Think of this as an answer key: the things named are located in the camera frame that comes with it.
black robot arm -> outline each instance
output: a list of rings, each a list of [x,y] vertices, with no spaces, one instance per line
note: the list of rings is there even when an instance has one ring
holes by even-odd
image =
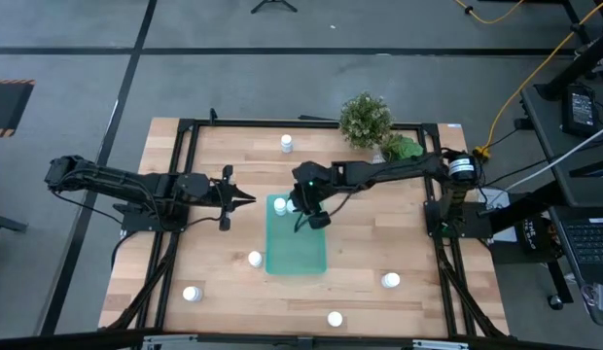
[[[181,229],[187,225],[188,206],[221,207],[220,229],[226,230],[228,213],[255,201],[230,184],[231,175],[231,165],[224,167],[222,179],[200,173],[140,175],[66,156],[51,161],[45,182],[53,193],[88,190],[126,200],[128,204],[114,204],[114,208],[124,214],[123,229],[129,231]]]
[[[337,193],[356,193],[377,183],[430,176],[448,189],[448,194],[443,196],[444,215],[456,217],[466,192],[476,187],[478,173],[471,156],[452,150],[379,164],[334,161],[329,168],[306,161],[293,169],[297,182],[290,198],[295,207],[308,216],[312,228],[323,228],[331,220],[320,203]]]

concrete floor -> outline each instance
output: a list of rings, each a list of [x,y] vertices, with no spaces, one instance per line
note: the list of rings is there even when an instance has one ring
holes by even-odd
[[[251,16],[255,2],[159,1],[145,46],[553,48],[569,24],[562,8],[552,5],[524,5],[506,21],[484,26],[465,17],[450,0],[291,0],[300,9],[297,14],[275,4]],[[470,2],[485,18],[495,18],[511,6]],[[0,47],[132,47],[147,3],[0,0]],[[591,8],[588,1],[574,5],[579,16]],[[589,29],[597,31],[598,24],[596,18]],[[399,121],[462,123],[473,148],[484,142],[500,106],[541,61],[541,57],[142,56],[108,164],[137,169],[153,117],[203,118],[213,107],[220,118],[294,119],[300,114],[336,118],[342,102],[363,90],[383,95]],[[544,82],[568,62],[555,59],[536,81]],[[37,81],[17,134],[0,139],[0,214],[29,223],[25,235],[0,230],[0,338],[38,331],[77,213],[76,207],[47,192],[43,179],[48,162],[71,154],[96,157],[127,63],[127,55],[0,54],[0,79]],[[512,119],[521,114],[513,103],[497,135],[509,132]],[[485,171],[491,179],[542,157],[535,136],[519,132],[494,149]],[[539,178],[525,189],[549,179]],[[82,194],[73,193],[72,198],[81,199]],[[99,197],[96,207],[112,212],[113,202]],[[118,232],[117,224],[92,217],[58,333],[95,330]],[[590,322],[579,302],[563,311],[548,308],[546,296],[553,286],[543,267],[497,266],[497,277],[513,335],[603,348],[603,328]]]

green cloth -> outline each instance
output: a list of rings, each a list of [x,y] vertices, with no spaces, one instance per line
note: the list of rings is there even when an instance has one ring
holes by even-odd
[[[270,194],[266,200],[266,273],[272,275],[315,275],[328,268],[325,253],[325,230],[312,229],[306,223],[294,233],[300,213],[278,216],[273,209],[277,198],[287,194]]]

laptop keyboard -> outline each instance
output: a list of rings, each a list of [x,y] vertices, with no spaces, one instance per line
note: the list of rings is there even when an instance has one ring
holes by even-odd
[[[579,263],[603,264],[603,224],[563,226]]]

wooden tabletop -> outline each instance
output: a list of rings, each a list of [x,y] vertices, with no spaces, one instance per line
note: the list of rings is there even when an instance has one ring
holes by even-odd
[[[167,172],[177,125],[178,119],[153,120],[140,173]],[[439,129],[444,147],[466,148],[458,124],[440,124]],[[280,151],[280,136],[285,133],[294,140],[290,154]],[[413,132],[404,135],[416,140]],[[429,150],[433,149],[430,142],[427,144]],[[218,231],[217,223],[205,222],[181,235],[164,329],[186,333],[446,337],[438,265],[424,224],[422,179],[378,184],[353,195],[325,228],[328,269],[322,275],[273,276],[247,261],[250,252],[265,252],[266,197],[291,190],[294,167],[305,160],[329,166],[333,160],[371,158],[371,152],[352,151],[335,129],[201,127],[193,172],[220,178],[222,167],[232,164],[235,182],[254,195],[257,203],[232,213],[229,231]],[[342,199],[342,195],[336,195],[325,201],[325,207],[330,211]],[[213,208],[191,210],[191,220],[218,215],[218,209]],[[460,242],[470,292],[496,327],[506,333],[489,252],[474,239]],[[118,252],[100,326],[115,321],[142,287],[152,243],[153,233],[142,232],[127,240]],[[401,284],[384,289],[380,278],[389,271],[400,274]],[[182,292],[188,286],[200,287],[203,300],[185,301]],[[154,322],[158,299],[156,290],[147,325]],[[458,329],[463,332],[455,293],[453,304]],[[341,327],[328,325],[331,311],[342,314]]]

